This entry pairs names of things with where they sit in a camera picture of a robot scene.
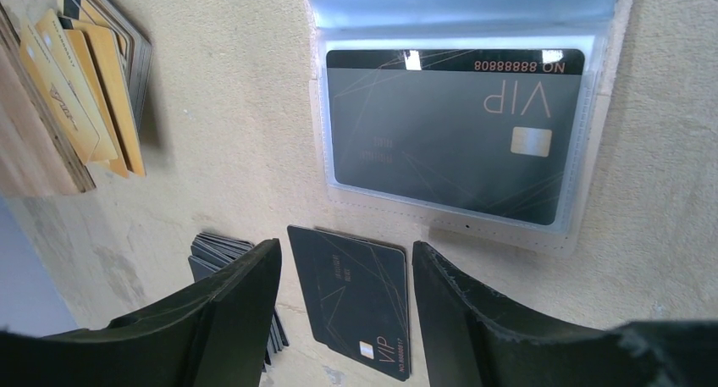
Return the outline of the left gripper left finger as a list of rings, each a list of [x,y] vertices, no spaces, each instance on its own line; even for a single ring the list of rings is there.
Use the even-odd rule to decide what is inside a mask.
[[[4,386],[257,386],[282,251],[264,240],[218,272],[104,329],[1,334]]]

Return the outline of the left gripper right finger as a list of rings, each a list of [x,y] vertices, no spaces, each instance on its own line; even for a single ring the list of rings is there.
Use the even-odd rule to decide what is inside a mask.
[[[714,386],[714,320],[592,329],[535,311],[462,272],[428,243],[412,249],[433,386]]]

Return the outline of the single black VIP card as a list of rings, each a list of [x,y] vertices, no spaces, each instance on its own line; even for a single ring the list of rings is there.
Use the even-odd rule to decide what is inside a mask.
[[[559,223],[581,50],[334,49],[325,61],[338,185]]]

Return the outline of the wooden board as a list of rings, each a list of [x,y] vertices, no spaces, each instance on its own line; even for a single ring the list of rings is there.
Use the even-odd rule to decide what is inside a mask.
[[[96,188],[20,60],[20,39],[1,9],[1,194],[68,196]]]

